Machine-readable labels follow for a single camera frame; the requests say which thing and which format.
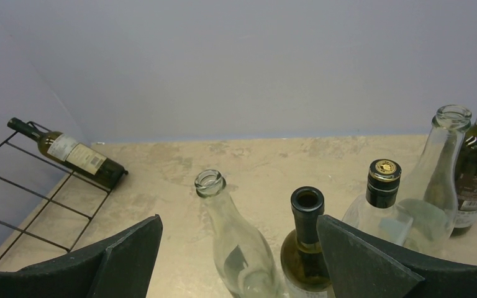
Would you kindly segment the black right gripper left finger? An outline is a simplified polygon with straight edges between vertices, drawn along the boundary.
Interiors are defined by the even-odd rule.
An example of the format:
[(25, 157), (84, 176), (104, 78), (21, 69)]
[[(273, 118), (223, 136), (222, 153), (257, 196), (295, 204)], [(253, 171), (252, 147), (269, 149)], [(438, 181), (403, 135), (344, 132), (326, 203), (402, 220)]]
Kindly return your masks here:
[(0, 271), (0, 297), (146, 297), (162, 233), (156, 214), (71, 253)]

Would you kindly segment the clear glass black-label bottle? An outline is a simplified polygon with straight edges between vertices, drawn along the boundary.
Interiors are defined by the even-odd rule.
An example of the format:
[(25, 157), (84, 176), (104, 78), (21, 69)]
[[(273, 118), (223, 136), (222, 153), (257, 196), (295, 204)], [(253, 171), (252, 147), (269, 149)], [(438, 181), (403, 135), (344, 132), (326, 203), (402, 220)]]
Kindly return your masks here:
[(232, 297), (284, 297), (272, 251), (236, 208), (223, 175), (206, 169), (194, 185), (211, 220), (214, 264)]

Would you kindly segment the dark green labelled wine bottle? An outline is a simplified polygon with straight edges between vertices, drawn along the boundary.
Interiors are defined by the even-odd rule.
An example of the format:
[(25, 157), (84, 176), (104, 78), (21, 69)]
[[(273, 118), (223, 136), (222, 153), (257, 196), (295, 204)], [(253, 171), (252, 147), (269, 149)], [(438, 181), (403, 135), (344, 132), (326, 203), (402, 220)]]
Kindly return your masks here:
[(36, 142), (39, 152), (107, 189), (114, 189), (129, 172), (102, 153), (59, 132), (43, 132), (20, 119), (11, 118), (7, 126)]

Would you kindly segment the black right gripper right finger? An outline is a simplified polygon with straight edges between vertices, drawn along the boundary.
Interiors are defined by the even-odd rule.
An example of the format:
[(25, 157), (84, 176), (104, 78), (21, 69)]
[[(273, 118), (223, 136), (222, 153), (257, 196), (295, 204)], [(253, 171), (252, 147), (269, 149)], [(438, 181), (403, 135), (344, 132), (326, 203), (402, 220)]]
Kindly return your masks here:
[(477, 266), (418, 253), (329, 215), (317, 234), (336, 297), (477, 297)]

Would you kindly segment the dark open-neck wine bottle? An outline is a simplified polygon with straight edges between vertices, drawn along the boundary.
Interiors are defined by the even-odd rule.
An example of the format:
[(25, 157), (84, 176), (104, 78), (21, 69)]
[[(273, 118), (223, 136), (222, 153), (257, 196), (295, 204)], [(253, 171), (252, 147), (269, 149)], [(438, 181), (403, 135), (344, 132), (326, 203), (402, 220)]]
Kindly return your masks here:
[(280, 261), (290, 297), (331, 295), (332, 285), (317, 234), (317, 219), (324, 213), (324, 196), (315, 187), (297, 188), (290, 197), (295, 229), (284, 239)]

